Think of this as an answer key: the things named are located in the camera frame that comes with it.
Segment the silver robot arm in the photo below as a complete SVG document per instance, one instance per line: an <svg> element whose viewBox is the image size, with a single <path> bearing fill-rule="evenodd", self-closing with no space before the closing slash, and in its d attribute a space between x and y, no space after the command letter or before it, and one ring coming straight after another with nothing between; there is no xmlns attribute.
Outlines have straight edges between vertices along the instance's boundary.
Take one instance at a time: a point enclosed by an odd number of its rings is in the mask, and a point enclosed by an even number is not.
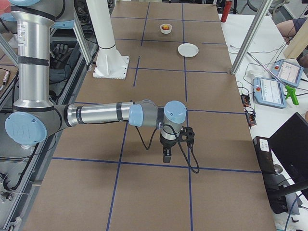
<svg viewBox="0 0 308 231"><path fill-rule="evenodd" d="M179 101L157 106L151 100L139 102L76 106L54 104L50 84L74 79L74 63L65 59L57 75L50 67L50 31L52 27L72 29L76 11L71 0L12 0L11 13L17 21L19 97L13 113L5 121L7 135L20 145L33 146L50 135L79 124L128 122L153 127L161 132L163 162L171 160L171 149L180 144L186 131L183 122L187 109Z"/></svg>

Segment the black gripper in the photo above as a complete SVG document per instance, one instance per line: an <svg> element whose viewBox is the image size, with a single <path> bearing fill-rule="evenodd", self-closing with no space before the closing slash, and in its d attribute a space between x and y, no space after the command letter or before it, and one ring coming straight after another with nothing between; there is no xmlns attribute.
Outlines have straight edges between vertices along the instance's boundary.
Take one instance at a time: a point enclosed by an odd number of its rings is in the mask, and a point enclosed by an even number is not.
<svg viewBox="0 0 308 231"><path fill-rule="evenodd" d="M177 141L160 138L160 142L163 145L163 162L170 163L172 158L171 149L174 145L176 145Z"/></svg>

